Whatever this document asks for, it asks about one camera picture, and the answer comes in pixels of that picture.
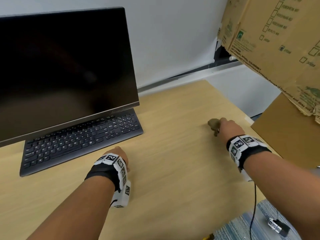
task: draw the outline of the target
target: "keyboard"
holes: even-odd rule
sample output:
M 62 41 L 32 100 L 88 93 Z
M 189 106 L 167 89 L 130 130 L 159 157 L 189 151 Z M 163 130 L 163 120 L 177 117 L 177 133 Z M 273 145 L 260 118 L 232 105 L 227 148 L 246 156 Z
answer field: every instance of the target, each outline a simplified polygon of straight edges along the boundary
M 20 176 L 45 170 L 142 133 L 131 108 L 26 141 Z

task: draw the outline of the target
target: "black wrist band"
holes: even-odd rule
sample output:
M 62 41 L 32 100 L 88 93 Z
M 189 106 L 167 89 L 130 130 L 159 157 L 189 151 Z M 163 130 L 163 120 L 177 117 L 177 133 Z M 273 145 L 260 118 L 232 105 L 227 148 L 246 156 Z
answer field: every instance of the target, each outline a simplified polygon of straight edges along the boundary
M 228 142 L 226 143 L 226 150 L 227 150 L 227 151 L 229 151 L 229 147 L 230 147 L 231 141 L 232 141 L 234 138 L 238 137 L 238 136 L 231 137 L 231 138 L 228 140 Z
M 243 165 L 247 160 L 247 158 L 250 157 L 251 155 L 258 154 L 261 152 L 271 152 L 271 151 L 268 148 L 261 145 L 249 147 L 248 149 L 244 150 L 239 160 L 239 168 L 244 169 Z
M 103 177 L 110 179 L 114 184 L 114 187 L 115 187 L 114 191 L 119 190 L 120 181 L 118 178 L 118 172 L 112 165 L 105 165 L 104 164 L 103 167 L 100 166 L 100 164 L 94 165 L 84 180 L 86 180 L 90 177 L 93 177 L 93 176 L 103 176 Z

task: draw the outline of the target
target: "cardboard box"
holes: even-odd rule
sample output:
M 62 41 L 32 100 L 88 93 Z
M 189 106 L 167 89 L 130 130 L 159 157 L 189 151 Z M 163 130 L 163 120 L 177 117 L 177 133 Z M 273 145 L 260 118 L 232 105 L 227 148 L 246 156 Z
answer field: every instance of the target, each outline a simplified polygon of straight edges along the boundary
M 228 0 L 218 38 L 320 123 L 320 0 Z
M 251 126 L 281 157 L 303 168 L 320 166 L 320 126 L 280 94 Z

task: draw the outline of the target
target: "light wood tabletop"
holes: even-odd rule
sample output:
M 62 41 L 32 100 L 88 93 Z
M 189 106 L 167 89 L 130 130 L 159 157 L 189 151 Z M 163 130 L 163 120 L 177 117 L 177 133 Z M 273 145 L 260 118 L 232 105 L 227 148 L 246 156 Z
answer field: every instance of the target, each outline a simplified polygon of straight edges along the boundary
M 130 160 L 130 201 L 110 209 L 100 240 L 201 240 L 253 208 L 254 184 L 243 180 L 207 125 L 226 117 L 259 137 L 240 109 L 205 80 L 141 97 L 140 104 L 144 134 L 117 144 Z M 3 240 L 26 239 L 108 150 L 19 177 L 23 145 L 0 148 Z

